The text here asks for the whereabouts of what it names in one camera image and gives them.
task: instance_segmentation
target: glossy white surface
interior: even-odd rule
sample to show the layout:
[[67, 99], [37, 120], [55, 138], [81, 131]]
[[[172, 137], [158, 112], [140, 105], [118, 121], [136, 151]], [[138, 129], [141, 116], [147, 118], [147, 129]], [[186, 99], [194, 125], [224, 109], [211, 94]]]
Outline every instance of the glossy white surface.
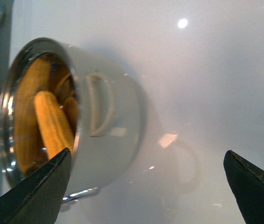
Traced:
[[56, 223], [244, 224], [222, 163], [264, 169], [264, 1], [16, 0], [11, 60], [43, 36], [117, 62], [147, 102], [129, 169]]

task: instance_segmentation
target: corn cob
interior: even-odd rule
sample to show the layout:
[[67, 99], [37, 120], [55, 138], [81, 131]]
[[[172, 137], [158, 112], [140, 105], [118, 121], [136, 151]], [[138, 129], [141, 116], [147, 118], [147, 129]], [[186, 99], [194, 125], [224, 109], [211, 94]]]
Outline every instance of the corn cob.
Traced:
[[53, 94], [62, 105], [67, 97], [71, 97], [75, 94], [75, 88], [70, 73], [68, 77], [64, 77], [64, 79], [57, 84]]
[[34, 109], [34, 96], [40, 89], [46, 89], [51, 64], [40, 58], [28, 68], [19, 83], [14, 99], [14, 152], [20, 171], [29, 175], [48, 159], [42, 150], [43, 142], [39, 132]]
[[66, 147], [73, 152], [74, 136], [72, 130], [53, 93], [41, 91], [36, 94], [35, 112], [41, 136], [47, 149], [48, 159]]
[[63, 111], [69, 121], [72, 133], [76, 134], [77, 118], [78, 118], [78, 106], [74, 97], [68, 97], [63, 102]]
[[69, 69], [66, 66], [57, 66], [56, 70], [50, 75], [50, 82], [48, 84], [48, 90], [55, 92], [56, 89], [71, 75]]

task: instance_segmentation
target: pot handle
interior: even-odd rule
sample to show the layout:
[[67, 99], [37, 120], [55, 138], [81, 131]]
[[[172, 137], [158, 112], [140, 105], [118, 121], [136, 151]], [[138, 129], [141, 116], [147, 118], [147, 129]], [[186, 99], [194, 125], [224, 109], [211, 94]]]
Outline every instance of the pot handle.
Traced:
[[[100, 104], [102, 102], [102, 96], [100, 95], [99, 85], [95, 84], [95, 81], [102, 80], [107, 90], [108, 98], [108, 108], [106, 116], [102, 119], [102, 111], [100, 109]], [[91, 73], [86, 76], [87, 88], [90, 97], [90, 136], [98, 137], [104, 136], [106, 132], [110, 129], [114, 121], [115, 113], [115, 97], [114, 91], [111, 86], [110, 79], [107, 75], [102, 73]]]

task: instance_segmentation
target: corn on the cob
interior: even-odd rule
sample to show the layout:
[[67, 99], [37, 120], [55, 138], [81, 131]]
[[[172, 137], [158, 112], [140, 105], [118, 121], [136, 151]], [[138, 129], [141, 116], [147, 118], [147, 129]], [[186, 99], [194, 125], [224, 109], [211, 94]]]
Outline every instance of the corn on the cob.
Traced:
[[60, 87], [71, 73], [66, 66], [57, 66], [56, 70], [50, 75], [50, 82], [48, 84], [48, 90], [50, 92], [55, 92], [57, 88]]
[[69, 121], [72, 132], [76, 134], [76, 126], [78, 119], [78, 105], [74, 97], [67, 97], [63, 102], [63, 111]]
[[67, 97], [75, 94], [75, 89], [73, 89], [73, 80], [70, 73], [68, 74], [68, 77], [64, 77], [64, 79], [57, 84], [53, 94], [56, 96], [60, 104], [63, 104]]
[[25, 175], [29, 175], [32, 168], [37, 169], [48, 160], [42, 150], [34, 96], [40, 88], [47, 88], [50, 70], [50, 62], [36, 59], [19, 83], [14, 99], [14, 152], [19, 169]]
[[73, 152], [72, 130], [56, 97], [51, 92], [41, 91], [36, 94], [35, 112], [48, 159], [66, 147]]

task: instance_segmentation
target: white surface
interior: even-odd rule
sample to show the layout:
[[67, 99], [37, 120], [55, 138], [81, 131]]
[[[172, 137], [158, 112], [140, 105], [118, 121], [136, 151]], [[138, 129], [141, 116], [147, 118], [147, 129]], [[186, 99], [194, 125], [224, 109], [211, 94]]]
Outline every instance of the white surface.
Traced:
[[264, 1], [16, 0], [11, 59], [42, 36], [117, 62], [147, 97], [131, 167], [56, 223], [244, 224], [223, 158], [264, 169]]

